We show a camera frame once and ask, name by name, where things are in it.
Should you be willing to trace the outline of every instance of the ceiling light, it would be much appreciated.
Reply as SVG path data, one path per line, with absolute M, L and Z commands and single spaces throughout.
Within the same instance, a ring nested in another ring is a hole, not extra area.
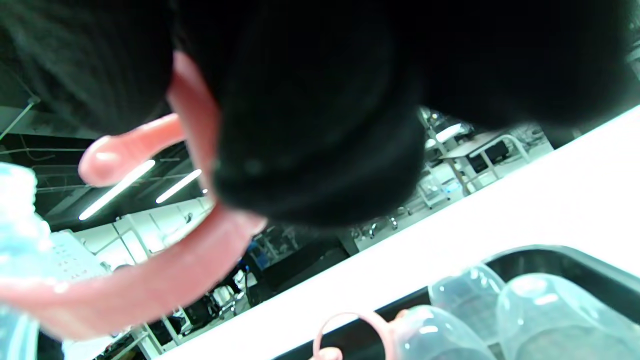
M 181 188 L 187 186 L 190 182 L 194 181 L 196 177 L 198 177 L 202 173 L 202 170 L 194 170 L 189 175 L 182 178 L 182 180 L 178 181 L 177 184 L 173 185 L 169 190 L 165 191 L 164 194 L 160 195 L 156 199 L 156 204 L 160 204 L 164 202 L 166 199 L 169 199 L 174 193 L 177 193 Z
M 151 170 L 156 162 L 154 160 L 145 161 L 142 165 L 133 169 L 132 172 L 128 173 L 127 176 L 122 179 L 116 186 L 109 189 L 109 191 L 104 194 L 101 198 L 99 198 L 96 202 L 94 202 L 91 206 L 89 206 L 86 210 L 84 210 L 78 219 L 86 220 L 93 214 L 97 213 L 102 207 L 104 207 L 109 201 L 113 200 L 119 193 L 123 192 L 129 185 L 133 184 L 135 180 L 138 180 L 142 175 Z

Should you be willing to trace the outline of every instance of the plastic water bottle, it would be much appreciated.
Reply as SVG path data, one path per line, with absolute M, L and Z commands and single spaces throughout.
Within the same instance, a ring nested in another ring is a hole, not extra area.
M 0 277 L 55 277 L 49 225 L 33 205 L 36 177 L 30 169 L 0 163 Z M 0 359 L 34 360 L 39 325 L 29 315 L 0 304 Z

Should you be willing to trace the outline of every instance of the table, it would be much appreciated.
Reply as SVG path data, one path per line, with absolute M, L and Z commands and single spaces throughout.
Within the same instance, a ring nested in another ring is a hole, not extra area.
M 513 143 L 514 147 L 520 153 L 522 158 L 528 163 L 531 162 L 531 160 L 529 159 L 529 155 L 524 149 L 522 143 L 518 139 L 516 139 L 515 136 L 507 134 L 503 131 L 492 131 L 489 133 L 481 133 L 475 135 L 471 140 L 460 144 L 460 146 L 440 157 L 440 159 L 444 160 L 449 165 L 449 167 L 451 167 L 453 174 L 456 176 L 456 179 L 460 183 L 460 186 L 462 186 L 462 193 L 464 194 L 464 196 L 469 196 L 471 194 L 471 191 L 468 187 L 469 184 L 474 185 L 475 191 L 478 191 L 483 187 L 479 181 L 479 178 L 482 175 L 491 172 L 495 180 L 500 179 L 500 176 L 495 171 L 495 167 L 493 166 L 493 163 L 491 162 L 485 151 L 504 140 L 509 140 L 511 143 Z M 480 172 L 480 174 L 476 174 L 474 169 L 468 163 L 467 159 L 467 157 L 469 156 L 474 157 L 478 154 L 482 156 L 482 159 L 487 166 L 487 169 Z M 465 179 L 458 168 L 456 168 L 456 161 L 462 164 L 465 175 L 468 177 L 467 179 Z
M 626 181 L 637 175 L 639 118 L 636 108 L 160 360 L 200 359 L 211 352 L 220 359 L 269 360 L 311 340 L 335 313 L 378 309 L 462 268 L 527 245 L 573 247 L 640 275 L 637 253 L 625 250 L 635 246 L 632 236 L 637 233 L 634 206 L 640 202 L 640 188 L 626 186 Z M 615 177 L 624 185 L 617 190 L 620 196 L 590 196 Z M 477 233 L 496 217 L 502 220 L 500 228 Z M 386 285 L 389 279 L 393 286 Z M 327 330 L 348 321 L 333 322 Z

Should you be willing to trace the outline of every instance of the office furniture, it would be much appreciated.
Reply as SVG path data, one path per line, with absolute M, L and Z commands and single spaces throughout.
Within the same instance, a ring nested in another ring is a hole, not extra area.
M 378 309 L 462 268 L 522 247 L 571 247 L 640 276 L 637 253 L 625 251 L 634 246 L 637 212 L 629 209 L 640 203 L 640 188 L 624 187 L 623 196 L 598 197 L 596 204 L 590 195 L 611 179 L 637 175 L 629 164 L 637 163 L 640 152 L 639 117 L 640 108 L 627 112 L 160 360 L 197 358 L 212 343 L 225 344 L 216 348 L 221 359 L 271 360 L 314 338 L 319 324 L 336 313 Z M 615 156 L 603 156 L 602 149 Z M 496 218 L 498 228 L 491 226 Z M 326 331 L 353 319 L 336 319 Z
M 527 151 L 524 149 L 520 141 L 514 136 L 503 132 L 491 132 L 475 135 L 470 141 L 459 145 L 457 148 L 447 152 L 447 154 L 441 157 L 447 162 L 449 167 L 451 167 L 451 170 L 456 176 L 456 179 L 458 179 L 460 185 L 462 186 L 465 196 L 471 194 L 471 191 L 468 187 L 469 184 L 472 184 L 474 186 L 474 191 L 480 190 L 483 186 L 480 183 L 479 178 L 489 172 L 494 176 L 495 180 L 500 179 L 498 173 L 495 171 L 495 166 L 486 154 L 486 150 L 494 146 L 496 143 L 502 142 L 504 140 L 509 140 L 510 142 L 512 142 L 514 148 L 523 157 L 523 159 L 526 162 L 530 162 L 529 155 L 527 154 Z M 482 157 L 487 165 L 487 169 L 480 173 L 476 173 L 474 171 L 474 169 L 469 165 L 467 159 L 468 157 L 475 157 L 478 155 Z M 464 169 L 464 176 L 462 174 L 462 171 L 456 167 L 456 162 L 460 163 L 461 168 Z

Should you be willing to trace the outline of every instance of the white wall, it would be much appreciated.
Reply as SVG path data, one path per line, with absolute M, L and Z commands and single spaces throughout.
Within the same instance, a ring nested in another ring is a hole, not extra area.
M 178 204 L 163 206 L 140 213 L 131 214 L 128 217 L 133 219 L 136 229 L 140 233 L 144 244 L 151 252 L 163 250 L 172 243 L 180 240 L 185 234 L 190 232 L 194 226 L 199 224 L 204 215 L 212 208 L 212 203 L 207 197 L 180 202 Z M 193 219 L 186 223 L 188 213 L 193 214 Z M 124 247 L 122 241 L 118 240 L 100 251 L 96 257 L 99 261 L 104 261 L 111 265 L 111 269 L 122 264 L 141 263 L 146 260 L 147 255 L 138 242 L 134 233 L 130 231 L 131 221 L 128 217 L 115 222 L 118 232 L 127 244 L 131 256 Z M 118 238 L 118 233 L 111 224 L 94 227 L 84 231 L 74 233 L 84 246 L 91 252 L 97 252 L 110 241 Z

